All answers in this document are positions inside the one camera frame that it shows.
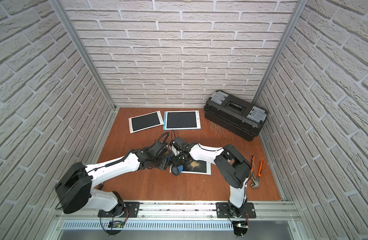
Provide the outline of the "blue microfiber cleaning mitt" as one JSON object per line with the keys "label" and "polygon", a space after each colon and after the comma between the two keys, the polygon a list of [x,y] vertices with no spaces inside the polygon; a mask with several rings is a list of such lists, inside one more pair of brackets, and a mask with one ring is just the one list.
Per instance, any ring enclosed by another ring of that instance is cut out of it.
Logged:
{"label": "blue microfiber cleaning mitt", "polygon": [[170,167],[171,167],[171,173],[175,176],[178,176],[181,174],[184,168],[184,159],[182,157],[169,157],[170,160]]}

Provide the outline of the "white drawing tablet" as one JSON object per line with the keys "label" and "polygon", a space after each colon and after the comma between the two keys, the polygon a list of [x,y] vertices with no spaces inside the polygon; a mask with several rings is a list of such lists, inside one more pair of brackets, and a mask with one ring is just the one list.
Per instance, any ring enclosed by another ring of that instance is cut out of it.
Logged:
{"label": "white drawing tablet", "polygon": [[129,118],[130,133],[136,133],[164,124],[160,111]]}
{"label": "white drawing tablet", "polygon": [[181,174],[211,175],[211,164],[205,161],[193,161],[190,164],[184,164]]}

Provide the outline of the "blue-edged drawing tablet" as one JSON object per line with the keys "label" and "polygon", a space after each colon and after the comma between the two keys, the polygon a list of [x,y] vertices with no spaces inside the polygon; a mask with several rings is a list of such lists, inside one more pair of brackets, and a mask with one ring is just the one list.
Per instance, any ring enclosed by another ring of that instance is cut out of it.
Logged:
{"label": "blue-edged drawing tablet", "polygon": [[199,111],[166,111],[164,130],[199,130],[201,129]]}

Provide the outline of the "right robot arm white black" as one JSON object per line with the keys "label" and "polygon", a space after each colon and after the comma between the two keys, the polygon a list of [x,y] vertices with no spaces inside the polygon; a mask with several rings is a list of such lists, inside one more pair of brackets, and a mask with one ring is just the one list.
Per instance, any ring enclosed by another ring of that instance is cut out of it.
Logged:
{"label": "right robot arm white black", "polygon": [[187,143],[178,137],[171,141],[172,161],[175,167],[203,161],[217,166],[225,181],[230,185],[229,205],[240,211],[247,203],[246,188],[251,177],[250,163],[233,145],[208,147],[198,143]]}

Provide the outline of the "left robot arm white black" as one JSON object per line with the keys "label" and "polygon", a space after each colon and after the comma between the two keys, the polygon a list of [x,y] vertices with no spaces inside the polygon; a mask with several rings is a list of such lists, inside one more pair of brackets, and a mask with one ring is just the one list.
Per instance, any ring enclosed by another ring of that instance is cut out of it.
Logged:
{"label": "left robot arm white black", "polygon": [[82,209],[97,209],[100,217],[119,217],[126,205],[116,191],[104,192],[98,185],[120,175],[144,169],[165,170],[168,165],[168,132],[163,133],[151,146],[130,149],[123,157],[99,164],[72,164],[55,185],[59,202],[55,209],[72,214]]}

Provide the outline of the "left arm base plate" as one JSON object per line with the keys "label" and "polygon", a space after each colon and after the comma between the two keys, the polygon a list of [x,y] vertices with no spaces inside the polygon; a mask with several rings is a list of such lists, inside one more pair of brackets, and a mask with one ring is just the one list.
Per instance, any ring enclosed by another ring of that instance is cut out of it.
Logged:
{"label": "left arm base plate", "polygon": [[111,211],[99,210],[99,218],[136,218],[139,212],[140,202],[124,202],[117,204]]}

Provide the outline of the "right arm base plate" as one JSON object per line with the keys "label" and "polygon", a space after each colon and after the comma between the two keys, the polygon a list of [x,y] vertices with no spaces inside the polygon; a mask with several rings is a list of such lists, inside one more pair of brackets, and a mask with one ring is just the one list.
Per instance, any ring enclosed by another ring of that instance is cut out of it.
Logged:
{"label": "right arm base plate", "polygon": [[216,203],[216,213],[219,219],[237,219],[246,218],[255,219],[257,217],[253,203],[246,202],[240,208],[235,207],[230,202]]}

